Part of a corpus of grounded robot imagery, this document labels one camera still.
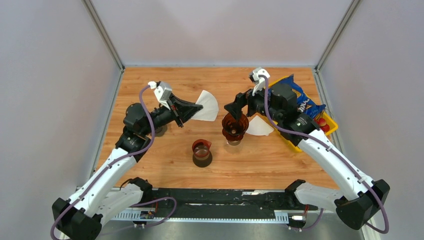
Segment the amber coffee dripper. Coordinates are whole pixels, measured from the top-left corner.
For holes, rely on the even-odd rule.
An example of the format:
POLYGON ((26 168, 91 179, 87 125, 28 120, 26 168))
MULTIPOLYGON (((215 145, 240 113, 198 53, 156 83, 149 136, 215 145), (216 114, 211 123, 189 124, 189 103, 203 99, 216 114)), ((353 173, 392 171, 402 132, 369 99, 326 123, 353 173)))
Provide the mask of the amber coffee dripper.
POLYGON ((230 139, 242 140, 246 130, 249 126, 249 120, 245 114, 242 113, 240 120, 235 120, 229 113, 227 113, 221 121, 222 135, 226 141, 230 139))

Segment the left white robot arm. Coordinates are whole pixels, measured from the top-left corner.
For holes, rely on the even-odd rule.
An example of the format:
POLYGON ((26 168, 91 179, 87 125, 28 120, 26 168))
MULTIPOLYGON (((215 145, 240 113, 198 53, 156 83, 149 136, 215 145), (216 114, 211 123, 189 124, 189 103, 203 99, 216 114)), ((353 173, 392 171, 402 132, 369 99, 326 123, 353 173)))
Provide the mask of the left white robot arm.
POLYGON ((126 208, 147 207, 153 201, 151 185, 136 178, 122 190, 109 195, 118 180, 144 156, 152 145, 156 129, 176 122, 179 127, 205 107, 170 94, 159 108, 145 111, 142 103, 126 109, 122 135, 108 159, 94 175, 68 199, 58 198, 52 205, 54 230, 71 240, 94 240, 103 226, 126 208))

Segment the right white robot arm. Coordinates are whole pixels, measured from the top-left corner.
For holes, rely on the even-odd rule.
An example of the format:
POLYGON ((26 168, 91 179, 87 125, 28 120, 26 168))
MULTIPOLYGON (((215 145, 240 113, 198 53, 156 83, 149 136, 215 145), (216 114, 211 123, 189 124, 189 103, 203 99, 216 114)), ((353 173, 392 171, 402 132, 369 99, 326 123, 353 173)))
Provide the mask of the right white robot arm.
POLYGON ((298 179, 289 185, 285 195, 286 204, 292 209, 301 205, 313 205, 337 214, 348 227, 359 230, 369 223, 377 212, 381 212, 384 229, 389 231, 389 220, 384 203, 390 186, 383 180, 374 180, 352 164, 328 139, 324 131, 307 114, 298 111, 297 95, 287 84, 275 84, 270 89, 254 87, 238 93, 233 102, 224 109, 234 120, 260 114, 270 117, 280 134, 294 146, 313 158, 333 179, 338 190, 319 187, 298 179))

